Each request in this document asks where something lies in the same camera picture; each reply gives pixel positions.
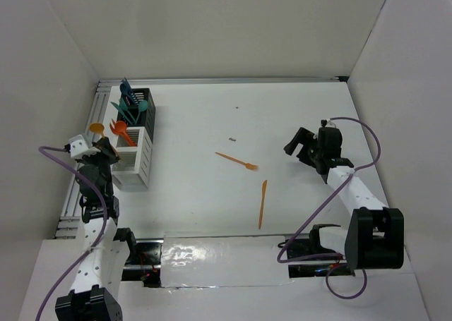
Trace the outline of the dark blue knife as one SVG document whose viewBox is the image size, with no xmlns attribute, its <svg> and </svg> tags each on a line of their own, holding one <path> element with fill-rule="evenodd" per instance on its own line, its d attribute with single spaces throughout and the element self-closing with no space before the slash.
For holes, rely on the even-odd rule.
<svg viewBox="0 0 452 321">
<path fill-rule="evenodd" d="M 133 92 L 128 80 L 124 78 L 121 81 L 120 85 L 121 95 L 129 99 L 129 103 L 133 105 L 138 104 L 138 100 L 135 96 L 135 93 Z"/>
</svg>

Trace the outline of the teal knife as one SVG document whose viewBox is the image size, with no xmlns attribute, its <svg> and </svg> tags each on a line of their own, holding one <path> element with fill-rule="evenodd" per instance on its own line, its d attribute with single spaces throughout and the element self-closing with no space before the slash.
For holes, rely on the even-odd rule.
<svg viewBox="0 0 452 321">
<path fill-rule="evenodd" d="M 122 117 L 126 120 L 127 123 L 129 123 L 130 125 L 133 124 L 133 122 L 130 121 L 129 118 L 126 116 L 126 113 L 123 111 L 119 104 L 115 102 L 110 102 L 110 104 L 122 115 Z"/>
</svg>

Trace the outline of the red-orange fork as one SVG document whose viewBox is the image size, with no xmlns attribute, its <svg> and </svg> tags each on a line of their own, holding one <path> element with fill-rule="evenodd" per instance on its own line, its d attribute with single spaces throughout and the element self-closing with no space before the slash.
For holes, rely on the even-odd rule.
<svg viewBox="0 0 452 321">
<path fill-rule="evenodd" d="M 110 124 L 109 124 L 109 127 L 110 127 L 110 130 L 111 130 L 111 132 L 112 132 L 113 134 L 118 135 L 118 136 L 121 136 L 122 132 L 121 132 L 121 131 L 118 131 L 118 130 L 114 127 L 114 124 L 113 124 L 113 123 L 110 123 Z"/>
</svg>

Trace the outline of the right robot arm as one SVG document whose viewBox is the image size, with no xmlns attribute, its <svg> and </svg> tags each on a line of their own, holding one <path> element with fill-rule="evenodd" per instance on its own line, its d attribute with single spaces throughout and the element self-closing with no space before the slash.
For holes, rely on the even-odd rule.
<svg viewBox="0 0 452 321">
<path fill-rule="evenodd" d="M 308 250 L 316 259 L 345 258 L 349 268 L 399 269 L 404 262 L 404 217 L 389 208 L 366 187 L 357 169 L 341 156 L 343 137 L 339 129 L 321 127 L 317 133 L 300 128 L 285 146 L 287 155 L 313 167 L 333 189 L 348 212 L 346 229 L 335 224 L 316 224 L 309 233 Z"/>
</svg>

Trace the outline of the teal spoon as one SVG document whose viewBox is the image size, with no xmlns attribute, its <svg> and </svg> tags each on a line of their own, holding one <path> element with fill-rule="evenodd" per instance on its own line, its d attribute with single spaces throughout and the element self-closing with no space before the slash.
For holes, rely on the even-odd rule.
<svg viewBox="0 0 452 321">
<path fill-rule="evenodd" d="M 138 120 L 140 119 L 140 116 L 143 112 L 147 111 L 148 109 L 148 102 L 146 100 L 141 100 L 138 104 L 138 113 L 135 118 L 135 124 L 138 123 Z"/>
</svg>

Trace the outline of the yellow-orange spoon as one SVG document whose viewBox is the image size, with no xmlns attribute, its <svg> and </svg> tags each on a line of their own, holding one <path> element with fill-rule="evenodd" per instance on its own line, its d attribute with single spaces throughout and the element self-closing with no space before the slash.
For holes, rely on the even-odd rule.
<svg viewBox="0 0 452 321">
<path fill-rule="evenodd" d="M 105 137 L 105 134 L 104 134 L 105 127 L 103 126 L 102 123 L 92 123 L 92 124 L 90 124 L 89 130 L 90 130 L 91 133 L 97 134 L 101 138 Z"/>
</svg>

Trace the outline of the teal fork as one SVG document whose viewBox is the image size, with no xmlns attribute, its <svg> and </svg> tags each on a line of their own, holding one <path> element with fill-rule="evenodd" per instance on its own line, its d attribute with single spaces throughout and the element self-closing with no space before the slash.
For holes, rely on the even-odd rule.
<svg viewBox="0 0 452 321">
<path fill-rule="evenodd" d="M 132 116 L 131 112 L 129 111 L 129 108 L 127 106 L 127 103 L 124 101 L 124 99 L 121 97 L 119 99 L 119 106 L 121 110 L 123 111 L 123 117 L 128 116 L 128 121 L 130 124 L 135 124 L 134 117 Z"/>
</svg>

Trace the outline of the black and white utensil caddy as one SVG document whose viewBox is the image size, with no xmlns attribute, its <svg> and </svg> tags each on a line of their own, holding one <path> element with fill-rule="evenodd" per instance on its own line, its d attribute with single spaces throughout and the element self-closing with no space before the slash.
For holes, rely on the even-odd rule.
<svg viewBox="0 0 452 321">
<path fill-rule="evenodd" d="M 107 100 L 107 107 L 103 118 L 105 135 L 111 145 L 119 153 L 119 161 L 112 166 L 112 178 L 114 185 L 123 191 L 137 192 L 147 191 L 150 180 L 151 157 L 153 153 L 156 107 L 152 94 L 148 88 L 134 88 L 135 95 L 148 102 L 147 111 L 143 112 L 137 124 L 130 125 L 122 115 L 110 104 L 119 104 L 121 91 L 118 86 L 111 89 Z M 138 113 L 138 105 L 129 104 L 129 111 L 134 120 Z M 109 124 L 124 121 L 127 125 L 127 133 L 136 143 L 131 147 L 121 136 L 111 132 Z"/>
</svg>

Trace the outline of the dark blue spoon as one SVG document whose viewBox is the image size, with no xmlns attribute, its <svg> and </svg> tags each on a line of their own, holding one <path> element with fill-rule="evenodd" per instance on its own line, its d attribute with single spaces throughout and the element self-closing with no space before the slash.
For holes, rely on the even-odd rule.
<svg viewBox="0 0 452 321">
<path fill-rule="evenodd" d="M 121 97 L 124 99 L 124 101 L 127 104 L 135 104 L 133 98 L 129 94 L 128 87 L 124 83 L 121 83 L 121 85 L 119 86 L 119 89 L 121 91 Z"/>
</svg>

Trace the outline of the yellow-orange knife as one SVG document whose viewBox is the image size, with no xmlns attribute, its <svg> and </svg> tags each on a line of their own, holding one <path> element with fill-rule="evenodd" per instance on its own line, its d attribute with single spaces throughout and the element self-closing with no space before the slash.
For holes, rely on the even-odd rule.
<svg viewBox="0 0 452 321">
<path fill-rule="evenodd" d="M 261 204 L 260 204 L 259 216 L 258 216 L 258 229 L 259 230 L 261 229 L 262 223 L 263 223 L 263 213 L 264 213 L 264 207 L 265 207 L 267 185 L 268 185 L 268 180 L 265 180 L 261 186 Z"/>
</svg>

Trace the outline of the red-orange spoon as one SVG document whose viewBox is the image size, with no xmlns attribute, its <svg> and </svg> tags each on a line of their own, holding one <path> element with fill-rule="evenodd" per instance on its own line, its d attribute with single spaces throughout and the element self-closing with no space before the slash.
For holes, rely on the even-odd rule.
<svg viewBox="0 0 452 321">
<path fill-rule="evenodd" d="M 123 139 L 125 139 L 125 141 L 128 143 L 129 146 L 131 146 L 131 147 L 136 146 L 136 143 L 134 141 L 132 141 L 132 139 L 130 138 L 129 134 L 126 131 L 127 125 L 124 121 L 117 121 L 114 124 L 114 129 L 117 132 L 117 135 L 119 135 Z"/>
</svg>

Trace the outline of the dark blue fork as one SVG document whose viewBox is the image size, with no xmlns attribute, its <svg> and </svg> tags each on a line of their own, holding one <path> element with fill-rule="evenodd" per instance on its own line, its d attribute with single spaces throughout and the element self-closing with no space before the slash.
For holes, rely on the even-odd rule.
<svg viewBox="0 0 452 321">
<path fill-rule="evenodd" d="M 122 84 L 123 89 L 125 90 L 127 97 L 135 104 L 138 105 L 139 99 L 135 95 L 134 91 L 132 90 L 131 86 L 129 84 L 123 83 Z"/>
</svg>

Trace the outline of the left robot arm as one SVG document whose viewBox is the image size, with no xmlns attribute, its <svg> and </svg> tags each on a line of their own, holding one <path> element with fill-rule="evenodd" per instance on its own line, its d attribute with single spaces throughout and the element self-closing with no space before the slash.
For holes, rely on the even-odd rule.
<svg viewBox="0 0 452 321">
<path fill-rule="evenodd" d="M 111 166 L 119 157 L 108 138 L 90 142 L 80 134 L 66 147 L 80 167 L 83 247 L 87 255 L 77 264 L 77 273 L 66 296 L 55 304 L 58 320 L 122 320 L 118 302 L 125 264 L 139 256 L 129 228 L 119 228 L 119 201 L 114 196 Z"/>
</svg>

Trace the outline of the yellow-orange fork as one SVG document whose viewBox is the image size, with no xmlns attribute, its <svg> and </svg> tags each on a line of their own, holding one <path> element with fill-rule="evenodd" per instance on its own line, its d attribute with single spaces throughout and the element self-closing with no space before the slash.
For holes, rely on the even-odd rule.
<svg viewBox="0 0 452 321">
<path fill-rule="evenodd" d="M 215 152 L 215 153 L 216 153 L 216 155 L 219 155 L 219 156 L 221 156 L 221 157 L 223 157 L 225 159 L 228 159 L 228 160 L 230 160 L 232 162 L 236 162 L 238 164 L 241 164 L 242 166 L 244 166 L 248 170 L 251 170 L 251 171 L 257 171 L 258 170 L 258 165 L 251 164 L 251 163 L 248 163 L 248 162 L 243 162 L 243 161 L 241 161 L 239 159 L 236 159 L 236 158 L 231 157 L 229 155 L 225 155 L 225 154 L 220 153 L 220 152 Z"/>
</svg>

